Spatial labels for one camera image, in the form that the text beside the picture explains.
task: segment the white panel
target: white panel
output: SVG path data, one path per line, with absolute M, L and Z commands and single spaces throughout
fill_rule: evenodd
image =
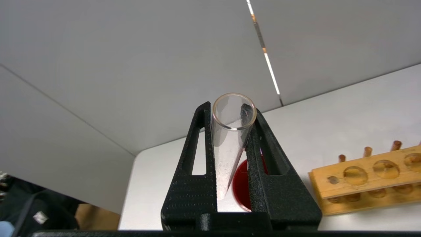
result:
M 284 104 L 421 62 L 419 0 L 251 0 Z
M 133 154 L 227 92 L 280 106 L 244 0 L 3 5 L 0 62 Z
M 13 176 L 120 213 L 133 157 L 0 67 L 0 166 Z

